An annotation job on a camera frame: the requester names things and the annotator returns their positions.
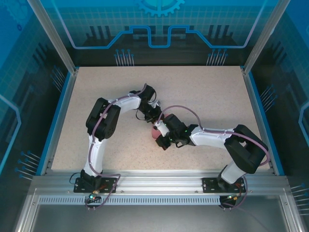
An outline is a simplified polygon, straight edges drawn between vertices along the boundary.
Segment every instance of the wire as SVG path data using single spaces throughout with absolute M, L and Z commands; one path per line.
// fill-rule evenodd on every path
M 104 116 L 106 115 L 107 111 L 109 110 L 109 108 L 110 108 L 113 104 L 115 104 L 115 103 L 116 103 L 117 101 L 119 101 L 119 100 L 126 99 L 126 98 L 131 98 L 131 97 L 135 97 L 135 96 L 141 94 L 141 93 L 146 89 L 146 87 L 147 87 L 147 84 L 144 84 L 144 87 L 143 87 L 143 89 L 142 89 L 140 92 L 135 93 L 135 94 L 128 94 L 128 95 L 125 95 L 125 96 L 123 96 L 123 97 L 120 97 L 120 98 L 118 98 L 118 99 L 112 101 L 112 102 L 105 108 L 105 110 L 103 111 L 102 115 L 101 115 L 100 118 L 98 119 L 98 121 L 97 121 L 95 127 L 94 127 L 93 130 L 92 130 L 92 142 L 91 142 L 91 145 L 90 145 L 90 148 L 89 148 L 89 153 L 88 153 L 88 163 L 89 163 L 90 169 L 91 169 L 95 174 L 97 174 L 97 175 L 99 175 L 99 176 L 101 176 L 101 177 L 113 177 L 113 176 L 117 176 L 117 177 L 118 177 L 117 180 L 116 180 L 116 182 L 115 182 L 114 185 L 112 186 L 111 191 L 109 192 L 109 194 L 108 194 L 107 197 L 105 198 L 105 200 L 104 200 L 100 205 L 96 206 L 96 208 L 102 207 L 102 206 L 107 202 L 107 200 L 108 200 L 109 197 L 111 196 L 112 192 L 113 192 L 114 189 L 116 188 L 116 186 L 117 186 L 117 184 L 118 184 L 118 181 L 119 181 L 119 179 L 120 179 L 120 177 L 121 177 L 120 174 L 111 174 L 111 175 L 101 174 L 101 173 L 98 173 L 98 172 L 93 168 L 93 166 L 92 166 L 92 164 L 91 164 L 91 152 L 92 152 L 92 149 L 93 149 L 93 145 L 95 144 L 95 140 L 96 140 L 96 137 L 95 137 L 96 130 L 97 130 L 99 124 L 101 123 L 102 119 L 103 119 Z M 86 200 L 85 205 L 86 205 L 88 208 L 90 208 L 90 206 L 87 204 L 87 201 L 88 201 L 88 200 L 89 200 L 89 199 Z
M 235 184 L 239 188 L 239 196 L 241 197 L 241 185 L 240 184 Z
M 156 100 L 156 91 L 154 91 L 154 100 L 153 101 L 149 101 L 148 103 L 153 103 Z
M 231 209 L 235 208 L 235 207 L 233 207 L 232 204 L 228 204 L 228 203 L 224 203 L 224 204 L 230 206 Z M 270 232 L 270 230 L 269 230 L 269 229 L 268 229 L 268 228 L 267 228 L 255 215 L 253 215 L 251 212 L 249 212 L 249 211 L 247 211 L 247 210 L 245 210 L 245 209 L 242 209 L 242 208 L 237 208 L 237 209 L 240 210 L 240 211 L 242 211 L 242 212 L 245 212 L 246 214 L 249 214 L 249 215 L 250 215 L 252 218 L 254 218 L 254 219 L 256 220 L 256 222 L 258 222 L 266 231 Z
M 204 132 L 207 132 L 207 133 L 214 133 L 214 134 L 232 134 L 232 135 L 236 135 L 238 137 L 241 137 L 241 138 L 244 138 L 245 140 L 248 140 L 250 141 L 251 143 L 257 145 L 260 149 L 262 149 L 265 154 L 266 154 L 266 160 L 264 162 L 262 162 L 259 166 L 263 166 L 265 164 L 267 164 L 269 161 L 270 161 L 270 154 L 269 152 L 267 151 L 267 149 L 265 147 L 263 147 L 260 143 L 258 143 L 256 140 L 246 136 L 246 135 L 243 135 L 243 134 L 239 134 L 239 133 L 236 133 L 236 132 L 232 132 L 232 131 L 227 131 L 227 130 L 209 130 L 209 129 L 206 129 L 206 128 L 203 128 L 202 127 L 202 123 L 201 123 L 201 120 L 199 118 L 199 116 L 193 111 L 191 110 L 190 108 L 188 107 L 185 107 L 185 106 L 182 106 L 182 105 L 172 105 L 172 106 L 169 106 L 167 108 L 165 108 L 164 110 L 162 110 L 160 116 L 159 116 L 159 119 L 157 120 L 157 122 L 160 121 L 163 113 L 165 111 L 167 111 L 168 109 L 170 108 L 175 108 L 175 107 L 178 107 L 178 108 L 183 108 L 183 109 L 186 109 L 188 111 L 190 111 L 192 114 L 194 114 L 194 116 L 197 118 L 197 121 L 198 121 L 198 125 L 199 127 L 204 131 Z
M 71 175 L 71 177 L 70 177 L 70 179 L 69 179 L 69 183 L 70 183 L 70 184 L 73 184 L 73 185 L 74 185 L 74 183 L 72 183 L 71 180 L 72 180 L 72 177 L 73 177 L 74 175 L 76 175 L 76 174 L 80 174 L 80 173 L 73 173 L 73 174 Z
M 139 117 L 137 117 L 138 111 L 139 111 L 139 110 L 136 111 L 135 117 L 136 117 L 138 120 L 140 120 L 140 121 L 146 121 L 145 119 L 140 119 Z
M 240 211 L 242 211 L 242 212 L 245 212 L 245 213 L 249 214 L 251 217 L 253 217 L 253 218 L 266 230 L 266 231 L 270 232 L 270 230 L 269 230 L 269 229 L 268 229 L 256 216 L 254 216 L 251 212 L 249 212 L 249 211 L 247 211 L 247 210 L 245 210 L 245 209 L 240 208 L 240 206 L 244 203 L 245 199 L 247 198 L 247 194 L 248 194 L 248 182 L 247 182 L 247 178 L 244 177 L 244 176 L 243 176 L 242 178 L 243 178 L 244 181 L 245 181 L 247 190 L 246 190 L 245 195 L 244 195 L 244 197 L 242 198 L 241 202 L 240 202 L 238 205 L 236 205 L 236 206 L 234 206 L 234 205 L 232 205 L 232 204 L 229 204 L 229 203 L 222 203 L 222 204 L 220 205 L 220 208 L 224 209 L 225 207 L 223 206 L 223 204 L 225 204 L 225 205 L 227 205 L 227 206 L 230 206 L 230 209 L 231 209 L 231 210 L 232 210 L 232 209 L 238 209 L 238 210 L 240 210 Z

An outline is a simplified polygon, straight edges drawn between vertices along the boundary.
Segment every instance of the black mounting plate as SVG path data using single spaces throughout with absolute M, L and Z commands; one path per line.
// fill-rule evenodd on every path
M 246 192 L 243 178 L 239 178 L 234 184 L 230 185 L 226 192 L 219 187 L 217 178 L 202 178 L 203 193 L 239 193 L 239 188 L 235 184 L 243 185 L 241 193 Z
M 100 189 L 100 193 L 109 193 L 112 189 L 114 183 L 116 183 L 117 178 L 101 178 L 100 186 L 105 186 Z M 94 186 L 88 184 L 81 178 L 76 178 L 74 190 L 75 193 L 92 193 L 94 190 Z

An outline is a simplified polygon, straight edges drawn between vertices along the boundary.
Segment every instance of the pink object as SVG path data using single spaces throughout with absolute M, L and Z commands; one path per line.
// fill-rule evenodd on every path
M 151 135 L 154 139 L 157 139 L 160 136 L 161 132 L 159 130 L 155 130 L 153 127 L 151 129 Z

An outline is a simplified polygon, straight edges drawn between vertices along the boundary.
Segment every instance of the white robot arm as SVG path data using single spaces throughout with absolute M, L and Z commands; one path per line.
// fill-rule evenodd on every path
M 95 131 L 95 141 L 91 150 L 91 166 L 97 173 L 102 172 L 105 146 L 107 140 L 112 136 L 116 129 L 120 114 L 123 114 L 129 110 L 139 109 L 145 115 L 145 120 L 147 122 L 154 123 L 161 113 L 159 106 L 160 102 L 158 100 L 150 101 L 153 98 L 153 95 L 156 94 L 155 90 L 151 86 L 146 86 L 146 89 L 140 95 L 135 95 L 135 93 L 137 92 L 132 91 L 128 94 L 128 98 L 121 99 L 114 103 Z M 86 126 L 89 134 L 89 149 L 93 143 L 93 128 L 98 122 L 98 119 L 101 117 L 104 109 L 112 101 L 113 100 L 99 98 L 87 119 Z M 90 168 L 87 158 L 86 164 L 81 172 L 81 177 L 88 180 L 88 182 L 92 184 L 94 178 L 97 176 L 98 175 Z
M 226 184 L 234 184 L 246 173 L 255 173 L 265 156 L 265 152 L 257 145 L 229 132 L 245 135 L 268 150 L 267 146 L 244 125 L 227 130 L 202 129 L 199 125 L 187 127 L 175 115 L 171 114 L 156 122 L 154 126 L 161 132 L 156 142 L 164 150 L 172 143 L 175 143 L 176 147 L 208 145 L 227 150 L 233 160 L 218 177 L 218 183 L 222 189 L 225 189 Z
M 170 147 L 172 143 L 175 143 L 178 148 L 184 145 L 208 145 L 226 149 L 233 161 L 221 171 L 217 178 L 218 185 L 223 191 L 228 189 L 230 185 L 234 184 L 246 173 L 255 173 L 257 167 L 263 160 L 265 153 L 261 148 L 248 140 L 227 133 L 236 132 L 245 135 L 258 142 L 265 149 L 268 149 L 247 127 L 238 125 L 236 128 L 228 130 L 203 130 L 199 125 L 194 124 L 187 127 L 174 114 L 168 115 L 167 117 L 163 115 L 162 120 L 157 121 L 162 113 L 159 101 L 150 101 L 153 95 L 156 94 L 155 90 L 151 86 L 147 86 L 140 95 L 130 97 L 130 95 L 135 93 L 137 92 L 132 91 L 129 93 L 128 98 L 119 100 L 113 104 L 95 131 L 95 141 L 91 150 L 91 166 L 97 173 L 102 172 L 104 149 L 107 140 L 115 131 L 119 115 L 132 109 L 139 109 L 145 115 L 147 122 L 154 123 L 154 128 L 161 133 L 156 139 L 156 142 L 164 150 Z M 111 102 L 112 100 L 98 99 L 87 119 L 86 126 L 89 134 L 89 148 L 93 143 L 93 129 L 101 117 L 102 112 Z M 81 178 L 94 186 L 95 189 L 100 179 L 100 176 L 96 172 L 90 168 L 87 159 L 86 165 L 81 171 Z

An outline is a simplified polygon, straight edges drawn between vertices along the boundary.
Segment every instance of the beige tabletop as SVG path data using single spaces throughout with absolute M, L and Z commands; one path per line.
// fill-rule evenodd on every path
M 84 167 L 88 152 L 85 122 L 98 98 L 116 99 L 142 89 L 144 83 L 156 90 L 161 109 L 184 105 L 199 115 L 206 128 L 229 129 L 244 124 L 260 136 L 239 66 L 80 67 L 52 170 Z M 138 121 L 135 112 L 120 115 L 107 143 L 104 169 L 209 170 L 222 169 L 231 161 L 226 150 L 211 146 L 172 145 L 164 151 L 151 136 L 152 125 Z M 184 109 L 167 113 L 174 113 L 186 125 L 197 123 Z

